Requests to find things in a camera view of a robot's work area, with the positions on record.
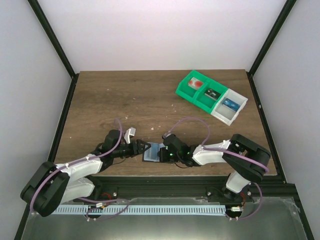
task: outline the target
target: wooden tabletop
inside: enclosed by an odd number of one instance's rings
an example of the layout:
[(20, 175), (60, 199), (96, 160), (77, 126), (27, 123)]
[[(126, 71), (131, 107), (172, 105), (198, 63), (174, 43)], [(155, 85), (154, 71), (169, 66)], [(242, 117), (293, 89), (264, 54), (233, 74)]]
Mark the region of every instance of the wooden tabletop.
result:
[[(211, 135), (206, 144), (220, 143), (233, 134), (242, 134), (269, 149), (261, 119), (245, 70), (199, 70), (226, 87), (248, 98), (238, 117), (227, 126), (197, 106), (175, 94), (189, 70), (162, 71), (82, 71), (74, 91), (55, 163), (66, 163), (86, 156), (102, 143), (109, 130), (117, 129), (119, 118), (124, 130), (136, 128), (134, 139), (161, 143), (161, 136), (180, 119), (198, 117), (208, 123)], [(206, 127), (196, 120), (179, 124), (174, 133), (182, 141), (200, 144)], [(276, 169), (271, 159), (271, 175)], [(138, 155), (99, 173), (104, 176), (214, 176), (228, 175), (226, 163), (181, 169), (174, 164), (142, 162)]]

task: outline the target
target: gray floor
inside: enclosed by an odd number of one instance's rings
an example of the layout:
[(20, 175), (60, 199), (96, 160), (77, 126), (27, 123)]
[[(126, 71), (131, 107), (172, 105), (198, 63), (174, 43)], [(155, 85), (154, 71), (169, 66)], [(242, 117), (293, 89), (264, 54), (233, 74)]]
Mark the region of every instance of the gray floor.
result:
[(87, 222), (82, 215), (32, 216), (23, 240), (306, 240), (298, 209), (291, 199), (265, 197), (253, 217), (232, 221), (224, 216), (118, 216)]

